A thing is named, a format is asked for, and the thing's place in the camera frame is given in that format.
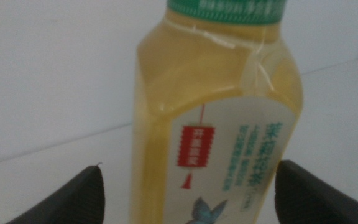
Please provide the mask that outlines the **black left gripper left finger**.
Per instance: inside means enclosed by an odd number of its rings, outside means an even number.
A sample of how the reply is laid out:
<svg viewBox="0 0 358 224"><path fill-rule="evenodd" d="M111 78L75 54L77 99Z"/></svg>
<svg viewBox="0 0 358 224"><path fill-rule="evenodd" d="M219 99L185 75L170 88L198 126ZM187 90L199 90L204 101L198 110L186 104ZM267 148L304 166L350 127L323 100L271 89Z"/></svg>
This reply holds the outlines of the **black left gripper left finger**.
<svg viewBox="0 0 358 224"><path fill-rule="evenodd" d="M103 221L102 172L99 166L89 166L8 224L102 224Z"/></svg>

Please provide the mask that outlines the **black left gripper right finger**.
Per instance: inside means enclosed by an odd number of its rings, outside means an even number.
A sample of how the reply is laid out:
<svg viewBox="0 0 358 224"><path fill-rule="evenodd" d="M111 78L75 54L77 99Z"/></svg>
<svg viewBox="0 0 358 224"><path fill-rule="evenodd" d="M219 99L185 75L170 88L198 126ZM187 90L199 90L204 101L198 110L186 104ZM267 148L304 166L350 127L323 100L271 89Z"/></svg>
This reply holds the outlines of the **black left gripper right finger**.
<svg viewBox="0 0 358 224"><path fill-rule="evenodd" d="M280 223L358 224L358 201L291 160L278 165L274 200Z"/></svg>

